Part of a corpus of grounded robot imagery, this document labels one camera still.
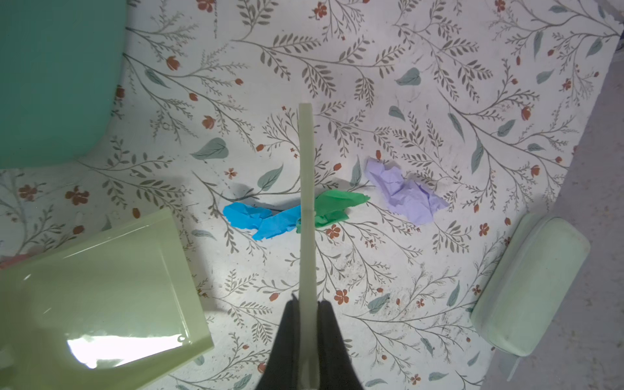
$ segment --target floral pattern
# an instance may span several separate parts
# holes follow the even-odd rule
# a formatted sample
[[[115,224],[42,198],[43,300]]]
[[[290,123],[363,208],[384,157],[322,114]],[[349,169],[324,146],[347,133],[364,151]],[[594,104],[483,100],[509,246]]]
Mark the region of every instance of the floral pattern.
[[[492,351],[470,312],[521,216],[556,199],[622,27],[591,0],[131,5],[106,138],[0,171],[0,255],[170,209],[216,347],[148,388],[253,388],[298,292],[299,238],[255,241],[222,210],[297,204],[308,100],[318,191],[371,197],[316,234],[318,298],[360,380],[479,387]],[[419,227],[392,214],[368,158],[449,207]]]

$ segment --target light green plastic bin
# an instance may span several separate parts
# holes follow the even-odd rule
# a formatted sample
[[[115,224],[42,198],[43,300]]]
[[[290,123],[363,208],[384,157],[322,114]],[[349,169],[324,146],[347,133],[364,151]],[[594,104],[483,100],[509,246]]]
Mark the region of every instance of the light green plastic bin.
[[[0,389],[134,390],[213,348],[168,210],[0,270]]]
[[[507,353],[529,355],[589,250],[589,241],[565,220],[524,216],[472,311],[476,331]]]

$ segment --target teal plastic bin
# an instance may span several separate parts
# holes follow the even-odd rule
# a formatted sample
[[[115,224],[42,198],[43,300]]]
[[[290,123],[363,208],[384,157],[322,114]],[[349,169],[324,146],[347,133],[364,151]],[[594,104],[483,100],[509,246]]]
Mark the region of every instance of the teal plastic bin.
[[[119,81],[124,0],[0,1],[0,168],[85,155]]]

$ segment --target leaf print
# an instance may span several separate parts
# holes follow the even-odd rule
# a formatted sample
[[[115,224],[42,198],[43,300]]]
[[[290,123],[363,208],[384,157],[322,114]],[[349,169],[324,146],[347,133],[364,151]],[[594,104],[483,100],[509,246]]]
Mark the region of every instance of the leaf print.
[[[427,350],[429,351],[429,353],[431,353],[431,357],[433,358],[433,346],[431,345],[431,343],[429,342],[429,340],[427,340],[424,337],[421,337],[421,341],[423,344],[425,344],[425,348],[427,348]]]
[[[213,236],[212,233],[207,232],[206,230],[194,230],[191,232],[191,234],[195,237],[210,237],[213,240],[216,240],[215,236]]]
[[[470,166],[472,167],[472,173],[474,173],[477,168],[479,168],[479,163],[481,162],[481,157],[483,157],[483,145],[481,144],[481,140],[477,139],[477,148],[472,153],[472,158],[470,160]]]
[[[600,51],[600,49],[602,49],[602,40],[600,38],[596,38],[596,40],[593,42],[593,44],[590,46],[589,50],[587,51],[587,55],[585,57],[589,57],[589,56],[596,54],[597,52]]]
[[[225,141],[221,138],[213,138],[200,150],[191,153],[197,160],[208,160],[210,158],[225,158],[230,154]]]
[[[373,379],[373,380],[371,380],[371,381],[366,382],[366,383],[364,384],[364,386],[366,386],[367,388],[369,388],[369,387],[371,387],[371,386],[375,386],[376,384],[379,384],[379,383],[388,383],[388,382],[386,382],[386,381],[385,381],[385,380],[383,380],[383,379],[379,379],[379,378],[377,378],[377,379]]]
[[[165,82],[156,75],[153,69],[146,69],[145,75],[147,76],[148,79],[150,79],[151,82],[154,82],[158,85],[162,85],[163,87],[168,88]]]
[[[359,184],[359,181],[362,180],[362,168],[359,165],[359,157],[358,161],[353,165],[353,170],[351,171],[351,181],[349,184],[352,187],[355,187]]]
[[[449,295],[449,300],[446,302],[446,306],[449,306],[449,307],[453,306],[455,302],[457,302],[458,296],[459,296],[459,283],[457,284],[457,286],[455,287],[451,295]]]
[[[430,381],[437,381],[438,379],[442,379],[445,376],[447,376],[448,374],[442,374],[442,373],[431,373],[429,374],[429,380]]]
[[[508,120],[504,125],[499,127],[499,131],[496,133],[499,137],[505,137],[511,131],[515,124],[515,119]]]
[[[277,169],[270,170],[265,173],[258,179],[258,187],[260,187],[261,191],[269,191],[269,189],[275,184],[278,177],[280,177],[281,170],[284,168],[284,165]]]
[[[390,111],[388,112],[388,115],[390,115],[391,117],[399,118],[403,122],[405,122],[405,116],[403,116],[401,110],[399,110],[399,108],[395,105],[390,106]]]
[[[472,365],[477,362],[477,359],[479,358],[479,354],[480,354],[480,352],[477,352],[477,354],[474,356],[474,358],[468,360],[468,367],[472,367]]]
[[[390,294],[385,294],[380,296],[379,298],[375,298],[368,303],[368,312],[371,314],[377,313],[381,308],[383,308],[386,303],[390,300]]]
[[[533,38],[533,57],[537,58],[537,52],[542,47],[542,37],[544,33],[542,31],[538,31],[535,33],[535,38]]]
[[[541,84],[543,82],[545,82],[546,80],[548,80],[550,78],[550,75],[552,74],[553,71],[546,71],[546,72],[542,72],[540,74],[537,75],[537,77],[535,78],[537,80],[538,84]]]
[[[251,379],[251,374],[247,374],[243,376],[238,382],[234,384],[234,390],[241,390],[247,386],[249,380]]]
[[[552,6],[549,11],[554,12],[555,14],[560,14],[561,12],[568,12],[568,9],[563,6]]]
[[[421,72],[416,68],[409,69],[400,79],[395,81],[399,85],[420,85]]]
[[[453,127],[455,127],[455,130],[457,130],[459,135],[462,136],[462,140],[466,141],[464,139],[464,131],[462,130],[462,124],[459,123],[459,121],[457,120],[457,117],[454,114],[449,112],[449,118],[451,119],[451,122],[453,123]]]
[[[537,152],[538,150],[544,150],[544,148],[537,144],[529,144],[529,146],[527,146],[527,150],[529,152]]]

